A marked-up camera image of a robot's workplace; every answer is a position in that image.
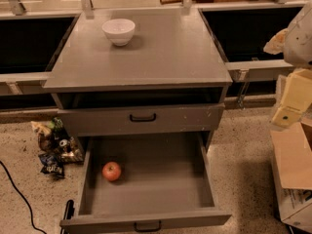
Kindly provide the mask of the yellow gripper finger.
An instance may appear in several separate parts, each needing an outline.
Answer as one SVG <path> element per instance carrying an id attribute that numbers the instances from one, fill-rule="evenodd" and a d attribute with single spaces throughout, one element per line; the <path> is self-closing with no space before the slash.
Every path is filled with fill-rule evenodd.
<path id="1" fill-rule="evenodd" d="M 278 55 L 283 52 L 288 30 L 282 29 L 277 32 L 263 47 L 263 51 L 270 55 Z"/>
<path id="2" fill-rule="evenodd" d="M 285 87 L 271 122 L 287 128 L 297 122 L 312 104 L 312 71 L 297 69 L 285 79 Z"/>

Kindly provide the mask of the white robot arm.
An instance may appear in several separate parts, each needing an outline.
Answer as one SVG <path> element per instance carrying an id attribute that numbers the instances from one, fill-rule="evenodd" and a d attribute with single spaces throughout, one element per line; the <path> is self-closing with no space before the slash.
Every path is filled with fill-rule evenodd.
<path id="1" fill-rule="evenodd" d="M 312 103 L 312 1 L 308 1 L 289 26 L 276 33 L 264 46 L 271 55 L 282 53 L 284 61 L 294 67 L 278 108 L 274 125 L 287 128 L 297 122 Z"/>

